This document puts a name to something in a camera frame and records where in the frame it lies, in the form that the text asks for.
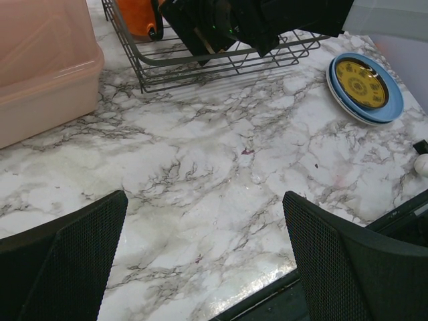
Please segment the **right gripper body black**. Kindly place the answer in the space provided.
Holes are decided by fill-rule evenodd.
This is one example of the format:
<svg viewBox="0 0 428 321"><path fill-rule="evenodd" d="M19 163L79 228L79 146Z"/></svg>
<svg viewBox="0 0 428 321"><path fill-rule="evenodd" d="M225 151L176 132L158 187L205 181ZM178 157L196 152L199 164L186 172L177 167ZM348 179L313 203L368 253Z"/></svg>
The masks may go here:
<svg viewBox="0 0 428 321"><path fill-rule="evenodd" d="M193 56L218 54L239 41L263 57L279 45L259 1L163 1L158 10Z"/></svg>

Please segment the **orange mug black handle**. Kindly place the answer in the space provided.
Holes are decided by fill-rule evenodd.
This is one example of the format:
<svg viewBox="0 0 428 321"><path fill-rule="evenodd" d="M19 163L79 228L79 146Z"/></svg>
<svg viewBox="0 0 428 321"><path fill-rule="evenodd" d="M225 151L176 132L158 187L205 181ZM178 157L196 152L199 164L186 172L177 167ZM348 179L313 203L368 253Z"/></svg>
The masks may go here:
<svg viewBox="0 0 428 321"><path fill-rule="evenodd" d="M116 3L134 39L138 41L160 41L163 39L163 17L159 11L163 1L119 0Z"/></svg>

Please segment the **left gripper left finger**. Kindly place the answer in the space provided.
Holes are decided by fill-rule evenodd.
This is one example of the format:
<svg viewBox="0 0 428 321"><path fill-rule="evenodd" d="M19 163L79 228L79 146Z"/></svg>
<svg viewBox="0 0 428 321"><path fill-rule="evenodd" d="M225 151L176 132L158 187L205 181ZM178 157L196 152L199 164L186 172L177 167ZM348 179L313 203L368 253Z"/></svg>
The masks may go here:
<svg viewBox="0 0 428 321"><path fill-rule="evenodd" d="M96 320L127 206L117 190L1 239L1 319Z"/></svg>

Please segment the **black mounting rail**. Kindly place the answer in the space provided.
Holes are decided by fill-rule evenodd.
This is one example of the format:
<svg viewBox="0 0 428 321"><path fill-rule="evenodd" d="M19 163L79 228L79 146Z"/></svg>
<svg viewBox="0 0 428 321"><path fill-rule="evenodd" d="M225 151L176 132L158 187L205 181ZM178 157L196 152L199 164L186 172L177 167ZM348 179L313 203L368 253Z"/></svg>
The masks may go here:
<svg viewBox="0 0 428 321"><path fill-rule="evenodd" d="M427 194L421 193L367 229L427 247ZM296 269L218 315L219 320L311 320Z"/></svg>

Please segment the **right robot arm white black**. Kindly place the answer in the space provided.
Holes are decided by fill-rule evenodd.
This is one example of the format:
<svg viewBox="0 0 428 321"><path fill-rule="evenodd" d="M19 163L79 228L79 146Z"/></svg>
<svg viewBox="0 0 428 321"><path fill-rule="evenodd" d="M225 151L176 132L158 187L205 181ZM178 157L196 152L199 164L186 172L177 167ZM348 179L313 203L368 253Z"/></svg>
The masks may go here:
<svg viewBox="0 0 428 321"><path fill-rule="evenodd" d="M427 41L427 0L186 0L163 1L158 10L194 56L239 41L263 57L295 29Z"/></svg>

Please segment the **black metal connector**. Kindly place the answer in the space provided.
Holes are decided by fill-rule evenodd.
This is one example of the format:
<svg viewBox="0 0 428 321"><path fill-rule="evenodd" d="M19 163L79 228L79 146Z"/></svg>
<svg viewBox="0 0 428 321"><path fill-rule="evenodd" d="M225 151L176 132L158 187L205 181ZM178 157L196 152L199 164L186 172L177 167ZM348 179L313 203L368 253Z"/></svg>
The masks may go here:
<svg viewBox="0 0 428 321"><path fill-rule="evenodd" d="M428 142L426 140L420 140L413 145L413 148L416 150L417 154L427 154L428 153Z"/></svg>

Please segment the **yellow patterned plate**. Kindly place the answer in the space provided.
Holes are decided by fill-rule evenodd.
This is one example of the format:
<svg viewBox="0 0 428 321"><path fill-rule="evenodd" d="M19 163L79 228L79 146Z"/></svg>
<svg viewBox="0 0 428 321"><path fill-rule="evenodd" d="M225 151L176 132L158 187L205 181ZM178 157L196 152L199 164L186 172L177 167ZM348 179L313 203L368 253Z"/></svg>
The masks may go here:
<svg viewBox="0 0 428 321"><path fill-rule="evenodd" d="M362 60L341 58L335 64L334 74L345 94L360 107L380 109L389 101L384 80Z"/></svg>

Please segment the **white plastic fitting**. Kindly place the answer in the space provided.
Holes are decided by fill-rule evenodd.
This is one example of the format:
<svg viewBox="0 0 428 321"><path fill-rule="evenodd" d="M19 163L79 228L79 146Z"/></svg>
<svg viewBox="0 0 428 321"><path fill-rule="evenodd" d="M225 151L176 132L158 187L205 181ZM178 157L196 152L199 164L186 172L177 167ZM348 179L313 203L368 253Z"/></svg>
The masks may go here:
<svg viewBox="0 0 428 321"><path fill-rule="evenodd" d="M421 154L414 162L415 172L422 176L428 177L428 154Z"/></svg>

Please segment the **pink plastic storage box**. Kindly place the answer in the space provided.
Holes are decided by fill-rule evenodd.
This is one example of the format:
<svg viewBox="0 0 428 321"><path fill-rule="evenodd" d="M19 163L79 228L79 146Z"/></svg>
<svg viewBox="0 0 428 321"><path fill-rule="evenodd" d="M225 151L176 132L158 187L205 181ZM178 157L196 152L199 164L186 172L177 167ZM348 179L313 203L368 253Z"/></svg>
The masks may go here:
<svg viewBox="0 0 428 321"><path fill-rule="evenodd" d="M1 147L93 112L103 66L85 1L2 1Z"/></svg>

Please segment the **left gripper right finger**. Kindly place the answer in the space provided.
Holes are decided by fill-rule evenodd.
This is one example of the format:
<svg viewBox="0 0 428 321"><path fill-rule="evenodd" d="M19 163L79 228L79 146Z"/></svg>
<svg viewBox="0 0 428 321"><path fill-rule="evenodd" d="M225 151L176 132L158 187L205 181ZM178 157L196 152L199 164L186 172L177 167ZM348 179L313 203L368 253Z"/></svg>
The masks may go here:
<svg viewBox="0 0 428 321"><path fill-rule="evenodd" d="M282 203L311 320L427 319L427 247L356 225L292 191Z"/></svg>

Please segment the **blue plate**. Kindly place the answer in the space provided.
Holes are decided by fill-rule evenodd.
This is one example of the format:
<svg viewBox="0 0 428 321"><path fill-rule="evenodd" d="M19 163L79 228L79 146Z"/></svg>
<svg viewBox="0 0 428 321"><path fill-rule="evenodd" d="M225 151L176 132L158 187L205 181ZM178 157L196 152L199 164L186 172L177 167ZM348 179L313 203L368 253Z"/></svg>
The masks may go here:
<svg viewBox="0 0 428 321"><path fill-rule="evenodd" d="M368 109L355 104L344 92L338 83L338 79L334 74L334 67L337 60L341 58L356 58L372 67L384 80L389 91L389 101L386 106L380 109ZM374 126L389 124L397 120L404 110L404 101L401 90L390 73L386 71L380 64L367 56L359 53L343 53L336 56L326 70L326 80L328 88L333 98L338 102L339 106L351 115L353 118L365 124Z"/></svg>

